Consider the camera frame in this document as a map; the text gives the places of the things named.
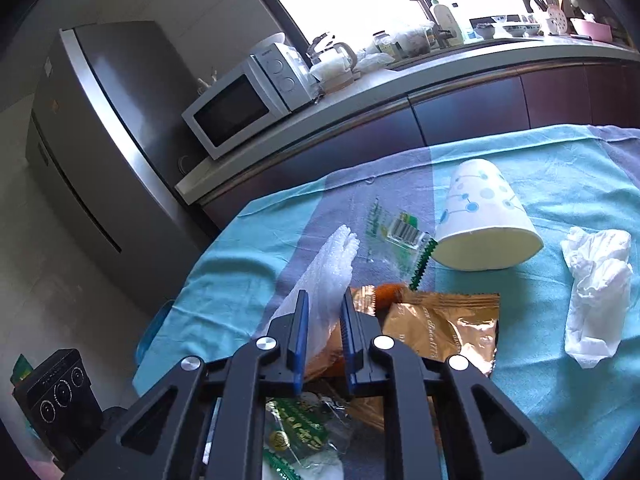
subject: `microwave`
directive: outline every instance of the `microwave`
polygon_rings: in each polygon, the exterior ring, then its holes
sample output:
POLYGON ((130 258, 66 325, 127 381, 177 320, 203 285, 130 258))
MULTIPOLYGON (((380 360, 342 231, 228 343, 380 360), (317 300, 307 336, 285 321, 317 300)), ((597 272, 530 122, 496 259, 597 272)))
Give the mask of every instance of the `microwave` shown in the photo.
POLYGON ((318 83, 298 51, 272 43, 213 83, 182 118, 216 159, 318 94, 318 83))

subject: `overturned cup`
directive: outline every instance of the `overturned cup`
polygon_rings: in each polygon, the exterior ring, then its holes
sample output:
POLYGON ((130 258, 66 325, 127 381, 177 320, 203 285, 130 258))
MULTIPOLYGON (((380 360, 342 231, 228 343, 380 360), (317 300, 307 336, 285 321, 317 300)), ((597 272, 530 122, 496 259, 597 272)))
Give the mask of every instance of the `overturned cup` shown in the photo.
POLYGON ((433 259, 457 270, 512 267, 544 245, 500 170, 482 158, 456 168, 435 239, 433 259))

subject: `metal screw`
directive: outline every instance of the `metal screw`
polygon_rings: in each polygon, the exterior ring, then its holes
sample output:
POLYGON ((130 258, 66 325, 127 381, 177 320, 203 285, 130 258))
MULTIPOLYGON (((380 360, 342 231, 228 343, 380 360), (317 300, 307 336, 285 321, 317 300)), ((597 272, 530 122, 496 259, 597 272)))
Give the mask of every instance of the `metal screw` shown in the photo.
POLYGON ((373 345, 381 350, 389 350, 390 348, 393 348, 394 340, 388 335, 379 335, 373 340, 373 345))
POLYGON ((255 342, 255 345, 260 350, 271 350, 276 346, 276 340, 273 337, 261 337, 258 341, 255 342))
POLYGON ((452 355, 449 358, 449 366, 458 371, 466 370, 469 366, 469 360, 463 355, 452 355))
POLYGON ((180 361, 180 368, 187 372, 192 372, 200 368, 202 361, 196 356, 190 355, 189 357, 185 357, 182 361, 180 361))

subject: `kettle handle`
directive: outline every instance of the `kettle handle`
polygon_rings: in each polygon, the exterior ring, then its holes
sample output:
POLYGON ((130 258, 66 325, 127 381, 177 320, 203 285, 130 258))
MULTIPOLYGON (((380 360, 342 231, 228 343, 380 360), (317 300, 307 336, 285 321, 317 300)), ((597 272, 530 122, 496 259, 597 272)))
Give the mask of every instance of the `kettle handle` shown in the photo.
POLYGON ((349 67, 349 69, 353 70, 354 68, 356 68, 356 65, 358 64, 358 56, 356 56, 356 53, 353 51, 353 49, 349 45, 341 41, 338 41, 338 43, 334 43, 334 49, 337 50, 338 47, 342 47, 351 58, 351 66, 349 67))

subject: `teal tablecloth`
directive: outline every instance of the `teal tablecloth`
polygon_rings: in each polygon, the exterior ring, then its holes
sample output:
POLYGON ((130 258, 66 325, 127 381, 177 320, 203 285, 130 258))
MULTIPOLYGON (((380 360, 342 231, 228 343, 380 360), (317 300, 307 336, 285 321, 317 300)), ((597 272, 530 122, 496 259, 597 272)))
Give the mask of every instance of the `teal tablecloth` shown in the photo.
MULTIPOLYGON (((149 389, 188 354, 232 354, 269 319, 341 224, 364 238, 376 198, 423 219, 433 232, 453 169, 468 158, 496 164, 545 247, 507 270, 457 272, 430 264, 422 288, 500 293, 492 379, 585 478, 601 479, 640 423, 640 130, 552 126, 388 156, 251 202, 203 254, 146 353, 134 386, 149 389), (569 227, 618 228, 633 240, 631 309, 613 359, 582 370, 564 354, 572 278, 559 242, 569 227)), ((391 282, 392 265, 361 247, 353 285, 391 282)))

